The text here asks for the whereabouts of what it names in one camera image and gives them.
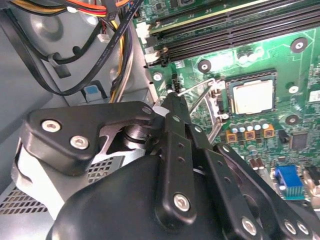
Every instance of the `gray metal panel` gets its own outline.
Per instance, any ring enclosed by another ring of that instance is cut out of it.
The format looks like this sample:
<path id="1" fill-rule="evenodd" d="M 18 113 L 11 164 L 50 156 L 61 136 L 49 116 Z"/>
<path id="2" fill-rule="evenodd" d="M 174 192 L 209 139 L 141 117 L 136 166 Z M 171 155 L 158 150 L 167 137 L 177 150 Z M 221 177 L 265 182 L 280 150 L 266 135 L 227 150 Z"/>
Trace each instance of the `gray metal panel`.
<path id="1" fill-rule="evenodd" d="M 0 193 L 10 184 L 10 172 L 23 117 L 32 110 L 66 106 L 63 97 L 43 90 L 32 77 L 0 28 Z"/>
<path id="2" fill-rule="evenodd" d="M 45 55 L 58 52 L 62 58 L 73 56 L 73 47 L 79 46 L 82 48 L 94 29 L 94 26 L 86 22 L 79 12 L 65 12 L 54 17 L 41 17 L 28 14 L 14 7 L 12 7 L 12 11 L 16 15 L 16 18 L 30 41 Z M 147 70 L 143 68 L 145 65 L 144 55 L 139 44 L 137 33 L 133 27 L 132 34 L 134 61 L 126 88 L 127 92 L 148 89 L 150 87 L 150 77 L 147 77 L 149 76 L 149 73 L 147 73 Z M 84 78 L 84 76 L 97 62 L 106 46 L 106 43 L 101 43 L 98 38 L 96 38 L 92 46 L 82 58 L 66 65 L 71 73 L 71 76 L 69 77 L 59 78 L 50 63 L 45 61 L 43 63 L 53 80 L 56 82 L 56 85 L 60 90 L 64 91 L 75 86 Z M 111 81 L 114 75 L 111 74 L 111 71 L 118 69 L 118 62 L 119 48 L 117 47 L 115 51 L 113 51 L 109 60 L 93 79 L 101 82 L 107 96 L 109 96 Z M 67 96 L 66 100 L 71 106 L 85 103 L 85 99 L 80 92 Z"/>

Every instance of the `vent grille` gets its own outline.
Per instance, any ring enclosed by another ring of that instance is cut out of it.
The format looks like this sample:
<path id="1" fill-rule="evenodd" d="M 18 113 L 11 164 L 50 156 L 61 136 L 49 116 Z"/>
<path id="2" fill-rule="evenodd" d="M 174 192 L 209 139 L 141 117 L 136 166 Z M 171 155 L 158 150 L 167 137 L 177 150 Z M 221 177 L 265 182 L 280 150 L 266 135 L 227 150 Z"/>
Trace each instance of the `vent grille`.
<path id="1" fill-rule="evenodd" d="M 104 161 L 92 164 L 88 170 L 88 182 L 92 184 L 107 176 L 108 172 L 110 172 L 113 160 L 114 158 L 111 157 Z M 48 209 L 45 205 L 16 187 L 14 187 L 0 204 L 0 215 L 44 213 L 47 211 Z"/>

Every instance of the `black bracket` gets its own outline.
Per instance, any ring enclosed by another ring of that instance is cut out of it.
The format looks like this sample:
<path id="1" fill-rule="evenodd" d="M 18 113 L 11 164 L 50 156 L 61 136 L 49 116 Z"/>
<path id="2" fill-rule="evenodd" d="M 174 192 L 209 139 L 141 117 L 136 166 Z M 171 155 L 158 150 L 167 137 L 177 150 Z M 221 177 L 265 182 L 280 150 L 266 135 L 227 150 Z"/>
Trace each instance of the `black bracket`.
<path id="1" fill-rule="evenodd" d="M 106 152 L 123 127 L 152 126 L 156 116 L 148 105 L 139 101 L 41 109 L 27 116 L 20 137 L 32 156 L 66 175 L 81 175 L 99 152 L 99 137 L 107 136 Z M 44 130 L 42 124 L 46 120 L 57 122 L 61 129 Z M 88 147 L 73 147 L 74 136 L 86 138 Z"/>

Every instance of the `metal screw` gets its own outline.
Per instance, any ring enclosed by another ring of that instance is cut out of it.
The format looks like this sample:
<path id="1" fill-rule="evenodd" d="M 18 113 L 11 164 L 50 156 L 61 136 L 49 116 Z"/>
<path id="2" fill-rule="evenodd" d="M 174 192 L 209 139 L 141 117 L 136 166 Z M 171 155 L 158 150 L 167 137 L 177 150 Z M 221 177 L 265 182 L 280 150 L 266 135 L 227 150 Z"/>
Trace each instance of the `metal screw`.
<path id="1" fill-rule="evenodd" d="M 290 233 L 292 233 L 293 235 L 297 234 L 297 231 L 296 231 L 295 227 L 291 224 L 291 222 L 286 220 L 286 221 L 284 221 L 284 225 Z"/>
<path id="2" fill-rule="evenodd" d="M 199 126 L 194 126 L 194 129 L 195 129 L 198 133 L 201 133 L 201 132 L 202 132 L 202 129 L 201 129 L 201 127 L 199 127 Z"/>
<path id="3" fill-rule="evenodd" d="M 75 149 L 85 150 L 89 147 L 89 141 L 84 136 L 73 136 L 70 140 L 70 144 Z"/>
<path id="4" fill-rule="evenodd" d="M 153 80 L 155 81 L 161 81 L 162 80 L 162 74 L 160 72 L 155 72 L 153 74 Z"/>
<path id="5" fill-rule="evenodd" d="M 187 212 L 190 209 L 188 199 L 182 194 L 176 194 L 173 198 L 174 205 L 182 212 Z"/>
<path id="6" fill-rule="evenodd" d="M 144 111 L 146 114 L 151 114 L 151 113 L 152 113 L 151 109 L 148 108 L 148 107 L 146 107 L 146 106 L 144 106 L 144 107 L 142 108 L 142 111 Z"/>
<path id="7" fill-rule="evenodd" d="M 223 150 L 225 150 L 227 153 L 229 152 L 229 147 L 227 145 L 222 146 Z"/>
<path id="8" fill-rule="evenodd" d="M 173 118 L 175 121 L 180 122 L 180 119 L 179 119 L 176 115 L 172 116 L 172 118 Z"/>
<path id="9" fill-rule="evenodd" d="M 50 133 L 56 133 L 61 129 L 61 125 L 54 120 L 45 120 L 41 124 L 43 130 L 50 132 Z"/>
<path id="10" fill-rule="evenodd" d="M 303 225 L 301 222 L 297 221 L 296 222 L 298 224 L 298 228 L 305 234 L 305 235 L 309 235 L 309 231 L 306 228 L 305 225 Z"/>
<path id="11" fill-rule="evenodd" d="M 256 226 L 252 223 L 252 221 L 249 220 L 249 218 L 245 216 L 242 218 L 242 226 L 252 236 L 257 234 Z"/>

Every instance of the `screw hole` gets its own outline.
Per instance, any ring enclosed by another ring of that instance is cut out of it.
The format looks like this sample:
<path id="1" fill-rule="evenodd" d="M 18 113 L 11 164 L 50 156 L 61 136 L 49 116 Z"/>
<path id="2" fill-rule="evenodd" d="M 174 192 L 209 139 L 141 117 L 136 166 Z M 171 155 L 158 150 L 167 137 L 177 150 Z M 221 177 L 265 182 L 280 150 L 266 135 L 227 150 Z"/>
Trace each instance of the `screw hole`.
<path id="1" fill-rule="evenodd" d="M 186 160 L 184 160 L 182 157 L 178 157 L 178 161 L 181 164 L 184 164 L 186 162 Z"/>
<path id="2" fill-rule="evenodd" d="M 227 184 L 230 184 L 231 183 L 231 180 L 227 177 L 224 177 L 224 181 L 227 183 Z"/>

